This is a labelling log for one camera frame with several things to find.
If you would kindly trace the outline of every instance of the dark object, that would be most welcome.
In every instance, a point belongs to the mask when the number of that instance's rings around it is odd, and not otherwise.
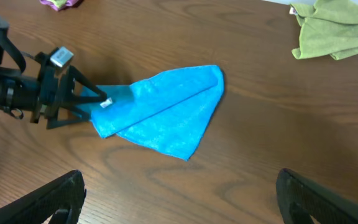
[[[0,64],[4,50],[14,59],[19,70],[0,67],[0,110],[16,119],[24,117],[24,111],[31,111],[31,123],[38,123],[41,115],[48,120],[47,129],[67,124],[87,121],[90,115],[75,107],[82,103],[95,103],[106,100],[101,91],[86,79],[74,66],[69,66],[61,80],[55,77],[60,71],[51,61],[50,54],[40,52],[34,58],[41,64],[38,78],[24,77],[25,60],[22,53],[7,38],[9,24],[0,18]],[[76,96],[73,94],[75,81],[94,91],[97,96]],[[65,108],[79,116],[77,119],[59,121],[58,112]]]
[[[358,205],[308,180],[282,169],[276,181],[277,201],[285,224],[358,223]]]
[[[0,224],[39,224],[51,215],[49,224],[77,223],[85,197],[82,174],[73,170],[0,208]]]

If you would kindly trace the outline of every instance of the purple cloth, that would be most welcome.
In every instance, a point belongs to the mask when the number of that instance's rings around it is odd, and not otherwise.
[[[57,6],[54,5],[54,3],[52,3],[52,2],[50,2],[48,0],[40,0],[40,2],[41,2],[41,4],[48,5],[48,6],[52,7],[54,10],[59,11],[59,10],[62,10],[64,8],[66,8],[66,7],[74,6],[78,2],[78,0],[68,0],[66,2],[66,4],[61,8],[58,8]]]

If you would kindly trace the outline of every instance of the green cloth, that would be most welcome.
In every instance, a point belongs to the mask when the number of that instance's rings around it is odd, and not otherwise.
[[[350,0],[317,0],[314,6],[290,4],[301,26],[296,59],[330,55],[335,60],[358,54],[358,5]]]

